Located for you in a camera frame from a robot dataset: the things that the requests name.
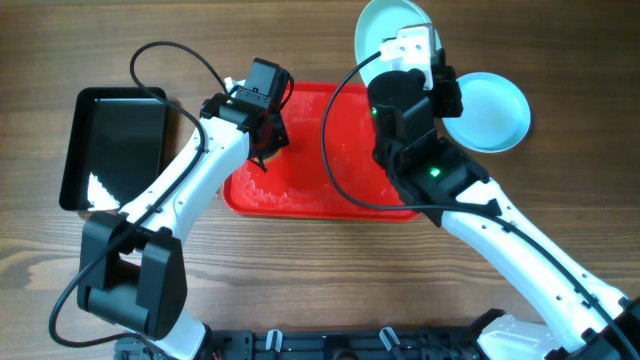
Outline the black rectangular water tray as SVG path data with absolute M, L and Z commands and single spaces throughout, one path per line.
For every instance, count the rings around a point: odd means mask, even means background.
M 89 87 L 77 96 L 59 195 L 66 211 L 117 210 L 159 176 L 165 92 Z

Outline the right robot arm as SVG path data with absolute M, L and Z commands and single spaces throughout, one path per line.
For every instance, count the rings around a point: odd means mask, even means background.
M 367 86 L 376 144 L 407 210 L 482 255 L 542 318 L 491 310 L 472 337 L 488 359 L 636 359 L 639 302 L 592 275 L 528 220 L 488 171 L 435 132 L 462 113 L 455 72 L 438 50 L 430 68 L 391 70 Z

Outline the light blue plate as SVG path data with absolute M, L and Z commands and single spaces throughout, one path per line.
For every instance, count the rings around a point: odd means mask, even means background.
M 387 40 L 398 37 L 397 32 L 405 27 L 431 24 L 431 18 L 417 4 L 408 0 L 373 0 L 361 12 L 354 37 L 356 63 L 360 64 L 380 50 Z M 359 70 L 360 77 L 366 86 L 378 75 L 393 71 L 409 71 L 416 64 L 405 64 L 396 50 L 397 57 L 386 59 L 385 54 L 376 58 Z
M 532 125 L 524 93 L 510 80 L 489 72 L 457 79 L 463 112 L 443 119 L 444 128 L 460 145 L 480 153 L 500 153 L 521 143 Z

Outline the red plastic tray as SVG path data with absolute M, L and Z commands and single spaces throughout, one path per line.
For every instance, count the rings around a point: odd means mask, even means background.
M 412 211 L 377 211 L 357 206 L 331 184 L 321 156 L 320 130 L 336 86 L 302 82 L 282 111 L 290 144 L 265 161 L 267 170 L 247 163 L 226 180 L 222 198 L 248 216 L 411 222 Z M 372 156 L 375 134 L 367 89 L 345 86 L 333 103 L 325 146 L 332 174 L 349 195 L 367 203 L 399 205 L 396 190 Z

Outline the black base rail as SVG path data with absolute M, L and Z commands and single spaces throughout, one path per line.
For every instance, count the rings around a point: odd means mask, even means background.
M 486 355 L 463 327 L 378 331 L 281 332 L 215 331 L 202 359 L 469 359 Z

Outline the green and orange sponge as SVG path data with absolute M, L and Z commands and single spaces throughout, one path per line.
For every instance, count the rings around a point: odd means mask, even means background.
M 262 157 L 264 163 L 275 160 L 281 153 L 281 150 L 270 152 Z

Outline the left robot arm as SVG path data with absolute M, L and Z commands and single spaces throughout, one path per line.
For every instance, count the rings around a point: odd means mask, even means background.
M 247 161 L 288 145 L 281 110 L 293 77 L 257 58 L 243 82 L 205 101 L 193 144 L 116 213 L 97 212 L 82 232 L 74 288 L 80 309 L 123 327 L 131 339 L 166 359 L 213 355 L 210 328 L 185 308 L 183 243 L 222 184 Z

